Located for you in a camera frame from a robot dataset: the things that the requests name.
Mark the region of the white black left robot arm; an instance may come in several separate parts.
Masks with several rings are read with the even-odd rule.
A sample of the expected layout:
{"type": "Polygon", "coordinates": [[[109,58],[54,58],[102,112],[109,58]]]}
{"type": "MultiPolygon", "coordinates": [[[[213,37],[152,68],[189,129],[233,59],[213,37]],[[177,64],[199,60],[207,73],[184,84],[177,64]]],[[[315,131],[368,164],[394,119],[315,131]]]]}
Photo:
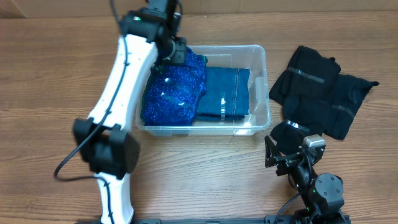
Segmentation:
{"type": "Polygon", "coordinates": [[[132,137],[132,119],[137,100],[155,65],[185,62],[187,41],[177,37],[183,7],[178,0],[151,0],[146,7],[119,17],[109,3],[120,36],[108,81],[86,119],[76,119],[73,135],[76,148],[54,170],[60,182],[61,168],[76,154],[88,163],[101,195],[98,223],[134,223],[130,199],[130,177],[140,153],[132,137]]]}

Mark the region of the small black garment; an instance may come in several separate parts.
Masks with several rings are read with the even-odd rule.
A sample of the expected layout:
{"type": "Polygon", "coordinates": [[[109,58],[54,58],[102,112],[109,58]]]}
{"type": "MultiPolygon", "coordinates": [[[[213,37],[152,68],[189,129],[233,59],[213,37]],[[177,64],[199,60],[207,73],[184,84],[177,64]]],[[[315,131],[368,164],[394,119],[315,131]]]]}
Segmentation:
{"type": "Polygon", "coordinates": [[[322,135],[324,128],[318,124],[304,126],[288,119],[284,120],[271,131],[271,136],[277,142],[278,150],[286,155],[299,152],[303,139],[314,134],[322,135]]]}

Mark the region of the blue denim jeans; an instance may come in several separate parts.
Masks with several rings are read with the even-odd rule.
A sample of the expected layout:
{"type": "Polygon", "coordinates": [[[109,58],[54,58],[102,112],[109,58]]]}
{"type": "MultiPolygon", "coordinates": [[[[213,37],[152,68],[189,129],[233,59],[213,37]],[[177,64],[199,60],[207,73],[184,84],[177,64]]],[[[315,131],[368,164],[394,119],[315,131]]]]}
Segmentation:
{"type": "Polygon", "coordinates": [[[239,121],[249,114],[248,80],[245,68],[207,67],[206,93],[199,101],[195,119],[239,121]]]}

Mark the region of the long black garment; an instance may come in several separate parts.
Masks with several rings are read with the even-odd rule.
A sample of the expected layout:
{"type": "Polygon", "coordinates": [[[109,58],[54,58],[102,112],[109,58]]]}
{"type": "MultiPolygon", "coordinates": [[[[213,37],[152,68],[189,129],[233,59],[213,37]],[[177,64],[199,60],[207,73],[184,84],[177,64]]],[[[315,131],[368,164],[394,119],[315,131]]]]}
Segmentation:
{"type": "Polygon", "coordinates": [[[334,139],[344,140],[366,95],[378,85],[377,81],[339,74],[326,98],[329,117],[324,133],[334,139]]]}

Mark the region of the blue green sequin cloth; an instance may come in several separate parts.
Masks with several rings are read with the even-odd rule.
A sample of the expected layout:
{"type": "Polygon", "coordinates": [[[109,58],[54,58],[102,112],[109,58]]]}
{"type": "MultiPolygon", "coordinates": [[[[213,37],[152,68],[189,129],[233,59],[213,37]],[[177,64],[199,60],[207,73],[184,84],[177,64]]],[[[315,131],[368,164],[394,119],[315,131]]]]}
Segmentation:
{"type": "Polygon", "coordinates": [[[190,126],[199,100],[206,93],[204,55],[187,49],[181,65],[158,64],[152,69],[142,96],[145,126],[190,126]]]}

